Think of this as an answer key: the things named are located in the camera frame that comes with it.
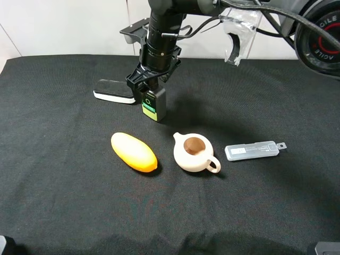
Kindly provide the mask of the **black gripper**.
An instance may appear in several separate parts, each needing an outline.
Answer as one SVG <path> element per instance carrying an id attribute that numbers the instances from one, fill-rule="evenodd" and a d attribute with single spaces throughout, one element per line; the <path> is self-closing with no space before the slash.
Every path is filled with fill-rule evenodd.
<path id="1" fill-rule="evenodd" d="M 166 83 L 175 69 L 180 65 L 178 56 L 181 48 L 175 46 L 167 53 L 152 48 L 144 43 L 140 50 L 140 63 L 135 70 L 126 77 L 127 86 L 132 90 L 136 104 L 140 104 L 149 90 L 158 88 L 158 79 Z"/>

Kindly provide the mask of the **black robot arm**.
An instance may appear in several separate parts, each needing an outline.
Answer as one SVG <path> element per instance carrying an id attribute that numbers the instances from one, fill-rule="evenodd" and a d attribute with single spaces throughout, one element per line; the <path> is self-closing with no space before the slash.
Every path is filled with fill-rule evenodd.
<path id="1" fill-rule="evenodd" d="M 122 30 L 128 43 L 141 45 L 140 62 L 127 79 L 134 101 L 167 81 L 180 64 L 179 40 L 197 30 L 182 22 L 187 15 L 202 15 L 207 21 L 225 23 L 226 9 L 259 11 L 309 69 L 339 78 L 339 1 L 150 1 L 150 17 Z"/>

